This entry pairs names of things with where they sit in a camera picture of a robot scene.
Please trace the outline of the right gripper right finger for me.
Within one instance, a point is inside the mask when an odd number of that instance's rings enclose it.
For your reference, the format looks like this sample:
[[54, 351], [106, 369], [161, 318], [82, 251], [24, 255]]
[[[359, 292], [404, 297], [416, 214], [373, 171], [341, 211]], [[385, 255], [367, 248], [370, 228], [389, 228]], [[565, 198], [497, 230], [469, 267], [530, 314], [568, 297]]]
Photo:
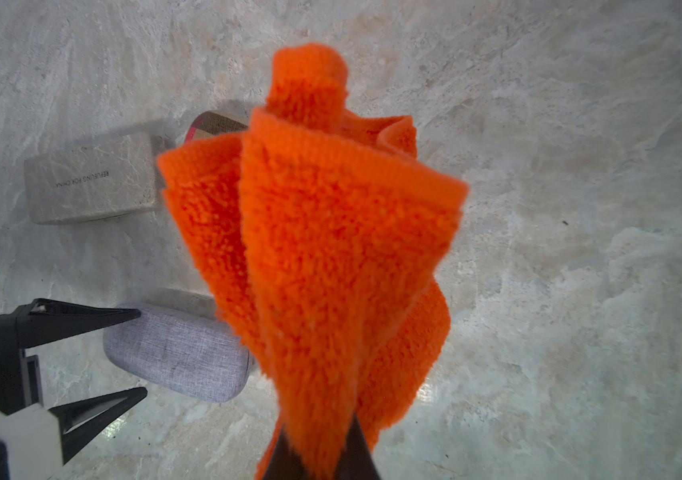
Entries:
[[336, 480], [380, 480], [364, 432], [354, 416], [334, 474]]

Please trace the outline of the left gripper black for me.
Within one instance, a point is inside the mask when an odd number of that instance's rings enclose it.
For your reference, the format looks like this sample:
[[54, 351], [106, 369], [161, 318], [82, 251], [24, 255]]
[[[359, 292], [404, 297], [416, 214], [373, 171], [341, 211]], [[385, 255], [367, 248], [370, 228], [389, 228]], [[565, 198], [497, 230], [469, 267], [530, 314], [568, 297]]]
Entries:
[[[0, 317], [0, 412], [13, 414], [40, 404], [39, 366], [25, 350], [137, 319], [134, 308], [96, 308], [51, 299], [21, 306], [17, 317]], [[145, 387], [84, 399], [50, 408], [59, 425], [63, 464], [106, 427], [147, 396]], [[9, 478], [7, 451], [5, 452]]]

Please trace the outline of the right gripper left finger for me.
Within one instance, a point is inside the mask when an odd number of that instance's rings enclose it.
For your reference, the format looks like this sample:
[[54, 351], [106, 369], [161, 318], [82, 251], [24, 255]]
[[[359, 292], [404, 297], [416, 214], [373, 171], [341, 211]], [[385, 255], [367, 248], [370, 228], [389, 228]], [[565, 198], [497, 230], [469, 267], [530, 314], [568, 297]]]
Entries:
[[301, 480], [302, 460], [291, 448], [283, 429], [280, 430], [269, 462], [261, 476], [263, 480]]

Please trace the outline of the purple fabric eyeglass case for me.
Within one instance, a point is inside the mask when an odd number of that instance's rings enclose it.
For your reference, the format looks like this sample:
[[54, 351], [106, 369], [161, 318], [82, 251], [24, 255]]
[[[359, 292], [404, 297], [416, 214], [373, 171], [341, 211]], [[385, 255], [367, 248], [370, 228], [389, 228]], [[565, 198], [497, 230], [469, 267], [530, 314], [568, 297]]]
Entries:
[[256, 361], [220, 320], [146, 303], [126, 304], [136, 319], [103, 330], [117, 367], [177, 393], [224, 403], [244, 389]]

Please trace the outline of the orange microfiber cloth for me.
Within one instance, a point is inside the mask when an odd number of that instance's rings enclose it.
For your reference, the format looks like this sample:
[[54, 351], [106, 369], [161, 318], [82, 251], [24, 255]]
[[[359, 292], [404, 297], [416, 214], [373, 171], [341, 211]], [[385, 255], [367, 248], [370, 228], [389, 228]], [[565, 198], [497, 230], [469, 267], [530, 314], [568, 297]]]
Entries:
[[272, 380], [302, 479], [335, 479], [354, 416], [370, 453], [409, 410], [451, 319], [435, 270], [468, 185], [419, 161], [408, 116], [346, 106], [332, 48], [278, 51], [246, 130], [163, 154], [165, 202], [220, 317]]

